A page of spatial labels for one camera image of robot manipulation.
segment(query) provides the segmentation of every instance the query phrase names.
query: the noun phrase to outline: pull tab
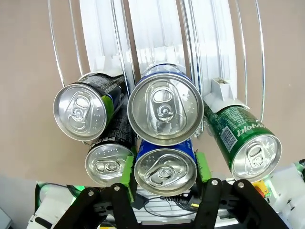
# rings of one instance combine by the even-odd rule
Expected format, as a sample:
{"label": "pull tab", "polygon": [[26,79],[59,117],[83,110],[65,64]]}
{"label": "pull tab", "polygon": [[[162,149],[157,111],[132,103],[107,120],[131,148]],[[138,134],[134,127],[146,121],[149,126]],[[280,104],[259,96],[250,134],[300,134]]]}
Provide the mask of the pull tab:
{"label": "pull tab", "polygon": [[151,102],[155,117],[159,121],[169,122],[176,115],[174,92],[168,87],[158,87],[152,91]]}
{"label": "pull tab", "polygon": [[102,161],[97,161],[94,165],[96,171],[99,173],[103,174],[112,174],[112,173],[117,173],[121,169],[121,165],[113,160],[102,160]]}
{"label": "pull tab", "polygon": [[167,187],[184,177],[188,172],[187,163],[179,156],[161,156],[147,171],[144,179],[155,187]]}
{"label": "pull tab", "polygon": [[250,145],[247,150],[247,158],[253,168],[259,168],[265,161],[263,146],[258,143]]}
{"label": "pull tab", "polygon": [[162,186],[164,182],[168,184],[173,180],[175,171],[170,167],[161,167],[149,177],[149,182],[154,186]]}
{"label": "pull tab", "polygon": [[86,127],[86,118],[90,110],[90,100],[80,93],[72,98],[66,113],[71,126],[76,130],[83,130]]}

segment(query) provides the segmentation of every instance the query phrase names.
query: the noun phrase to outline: black cable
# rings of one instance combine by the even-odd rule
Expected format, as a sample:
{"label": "black cable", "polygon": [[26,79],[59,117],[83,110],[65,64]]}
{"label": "black cable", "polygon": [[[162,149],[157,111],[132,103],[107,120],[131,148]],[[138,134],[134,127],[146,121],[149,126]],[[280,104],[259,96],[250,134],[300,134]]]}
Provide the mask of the black cable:
{"label": "black cable", "polygon": [[146,204],[148,204],[149,203],[149,201],[151,201],[152,199],[160,199],[160,197],[153,197],[153,198],[150,198],[150,199],[148,199],[145,203],[144,203],[144,209],[145,209],[145,211],[147,212],[147,213],[149,213],[149,214],[151,214],[151,215],[153,215],[153,216],[158,216],[158,217],[164,217],[164,218],[175,218],[175,217],[182,217],[182,216],[189,216],[189,215],[191,215],[191,214],[195,214],[196,212],[192,212],[192,213],[187,213],[187,214],[183,214],[183,215],[177,215],[177,216],[167,216],[167,215],[157,215],[157,214],[154,214],[154,213],[151,213],[150,211],[148,211],[147,209],[146,209]]}

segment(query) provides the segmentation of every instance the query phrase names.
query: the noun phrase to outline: metal wire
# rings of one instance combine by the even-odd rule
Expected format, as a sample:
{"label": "metal wire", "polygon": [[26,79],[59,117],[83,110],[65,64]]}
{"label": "metal wire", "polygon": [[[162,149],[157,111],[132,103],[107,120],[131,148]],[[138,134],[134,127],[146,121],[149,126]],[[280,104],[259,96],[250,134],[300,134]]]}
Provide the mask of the metal wire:
{"label": "metal wire", "polygon": [[194,79],[194,59],[193,59],[193,50],[192,50],[192,43],[191,43],[191,37],[190,37],[190,28],[189,28],[189,23],[188,19],[186,16],[186,6],[184,0],[180,0],[180,5],[181,5],[181,11],[182,11],[182,18],[183,18],[183,23],[184,23],[184,28],[185,28],[185,39],[186,39],[186,46],[187,46],[187,53],[188,57],[190,60],[190,72],[191,72],[191,81],[195,83]]}
{"label": "metal wire", "polygon": [[76,32],[75,32],[75,26],[74,26],[74,18],[73,18],[71,0],[69,0],[69,8],[70,8],[70,15],[71,15],[71,22],[72,22],[72,30],[73,30],[74,43],[75,43],[75,49],[76,49],[76,55],[77,55],[77,63],[78,63],[78,67],[80,68],[80,73],[81,73],[81,75],[84,75],[84,74],[83,74],[83,71],[82,71],[80,52],[79,52],[78,44],[77,44],[77,38],[76,38]]}
{"label": "metal wire", "polygon": [[[195,18],[194,18],[194,10],[193,10],[192,0],[188,0],[188,3],[189,3],[190,16],[191,16],[191,22],[192,22],[192,27],[193,27],[195,55],[196,55],[196,59],[197,59],[196,64],[197,64],[198,90],[199,90],[199,93],[201,95],[201,98],[203,98],[203,85],[202,85],[202,82],[201,82],[201,77],[203,75],[203,72],[202,72],[201,55],[200,55],[200,44],[198,42],[198,35],[197,35]],[[203,132],[203,122],[202,121],[201,121],[201,124],[200,124],[200,131]]]}
{"label": "metal wire", "polygon": [[125,7],[124,7],[123,0],[121,0],[121,7],[122,7],[122,12],[123,12],[123,20],[124,20],[124,26],[125,26],[125,32],[126,32],[128,54],[129,54],[130,64],[132,67],[133,84],[136,85],[136,73],[135,73],[135,67],[134,67],[134,62],[133,62],[133,58],[132,58],[132,48],[131,48],[131,43],[130,43],[131,41],[130,41],[129,30],[128,30],[128,26],[127,26],[126,13],[125,13]]}
{"label": "metal wire", "polygon": [[263,29],[262,29],[262,20],[261,20],[261,14],[258,7],[258,1],[255,0],[255,6],[256,6],[256,12],[258,17],[258,23],[259,23],[259,36],[260,36],[260,42],[261,42],[261,52],[262,52],[262,111],[261,111],[261,122],[263,121],[264,117],[264,107],[265,107],[265,51],[264,51],[264,38],[263,38]]}
{"label": "metal wire", "polygon": [[247,75],[247,61],[246,61],[246,46],[244,43],[244,31],[243,31],[242,17],[240,15],[238,0],[236,0],[236,7],[237,7],[238,20],[239,20],[240,34],[242,37],[242,49],[244,56],[244,100],[245,100],[245,104],[248,105],[248,75]]}
{"label": "metal wire", "polygon": [[52,42],[53,42],[55,60],[56,60],[56,64],[57,64],[59,77],[61,79],[61,84],[62,84],[62,87],[64,87],[65,83],[63,80],[61,65],[60,65],[60,61],[59,61],[59,57],[58,57],[57,46],[56,46],[56,41],[55,41],[55,36],[54,36],[53,19],[52,19],[52,11],[51,11],[51,0],[48,0],[48,11],[49,11],[50,30],[51,30],[51,37],[52,37]]}
{"label": "metal wire", "polygon": [[111,3],[111,11],[112,11],[113,24],[114,24],[115,37],[116,37],[119,56],[120,56],[120,60],[121,60],[121,67],[122,67],[124,79],[126,82],[127,94],[129,97],[131,92],[130,92],[129,81],[128,81],[127,73],[126,73],[126,69],[125,69],[124,55],[123,55],[123,51],[122,51],[122,44],[121,44],[120,35],[119,35],[118,22],[116,20],[116,13],[115,13],[115,8],[114,8],[114,0],[111,0],[110,3]]}
{"label": "metal wire", "polygon": [[218,32],[218,25],[217,25],[217,17],[215,12],[215,6],[214,6],[214,0],[211,1],[212,6],[212,12],[213,12],[213,18],[214,18],[214,24],[215,24],[215,35],[216,35],[216,44],[217,44],[217,52],[218,52],[218,61],[219,61],[219,68],[221,70],[220,77],[224,79],[224,65],[222,60],[222,54],[221,54],[221,48],[220,48],[220,37]]}

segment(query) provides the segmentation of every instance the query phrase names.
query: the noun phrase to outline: can lid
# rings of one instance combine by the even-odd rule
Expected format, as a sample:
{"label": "can lid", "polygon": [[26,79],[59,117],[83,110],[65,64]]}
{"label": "can lid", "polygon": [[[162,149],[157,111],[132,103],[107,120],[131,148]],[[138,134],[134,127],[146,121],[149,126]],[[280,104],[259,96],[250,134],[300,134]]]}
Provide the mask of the can lid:
{"label": "can lid", "polygon": [[94,147],[89,151],[85,168],[88,175],[103,187],[117,183],[122,176],[127,156],[132,152],[117,144],[105,144]]}
{"label": "can lid", "polygon": [[128,118],[147,142],[172,146],[191,137],[203,119],[203,102],[187,78],[156,73],[142,79],[128,102]]}
{"label": "can lid", "polygon": [[245,143],[232,162],[236,180],[256,182],[270,174],[278,164],[282,145],[274,135],[259,135]]}
{"label": "can lid", "polygon": [[135,179],[147,191],[161,196],[179,195],[193,186],[197,169],[186,153],[175,149],[156,149],[135,164]]}
{"label": "can lid", "polygon": [[75,140],[94,140],[106,127],[102,98],[85,84],[62,88],[55,97],[53,112],[60,129]]}

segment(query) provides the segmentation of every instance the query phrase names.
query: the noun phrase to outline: can label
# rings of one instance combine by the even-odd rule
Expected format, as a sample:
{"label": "can label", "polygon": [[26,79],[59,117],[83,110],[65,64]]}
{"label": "can label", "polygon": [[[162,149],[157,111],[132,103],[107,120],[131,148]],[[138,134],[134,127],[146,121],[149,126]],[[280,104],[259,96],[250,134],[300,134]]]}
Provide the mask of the can label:
{"label": "can label", "polygon": [[129,124],[127,108],[125,105],[113,117],[101,137],[93,143],[90,150],[95,146],[104,144],[122,145],[134,152],[136,146],[136,135]]}
{"label": "can label", "polygon": [[193,150],[193,145],[192,145],[192,142],[190,139],[187,139],[186,141],[181,142],[174,146],[156,146],[154,144],[151,144],[149,142],[142,140],[136,161],[148,152],[151,152],[155,149],[164,149],[164,148],[176,149],[176,150],[185,152],[187,155],[189,155],[194,160],[194,162],[196,162],[196,156],[195,156],[195,153]]}
{"label": "can label", "polygon": [[234,156],[247,141],[259,135],[274,135],[263,123],[241,106],[230,106],[218,113],[213,113],[204,103],[204,114],[230,168]]}
{"label": "can label", "polygon": [[[85,83],[91,86],[92,88],[94,88],[96,92],[98,92],[101,95],[102,100],[106,101],[105,103],[106,110],[108,111],[108,108],[112,110],[112,114],[111,111],[109,111],[109,113],[111,114],[109,117],[111,117],[113,113],[115,113],[120,108],[123,99],[127,95],[126,84],[123,76],[110,77],[102,73],[97,73],[94,75],[84,77],[79,81],[77,81],[77,83]],[[104,96],[107,96],[111,99],[113,103],[112,108],[108,103],[108,99],[105,98]]]}

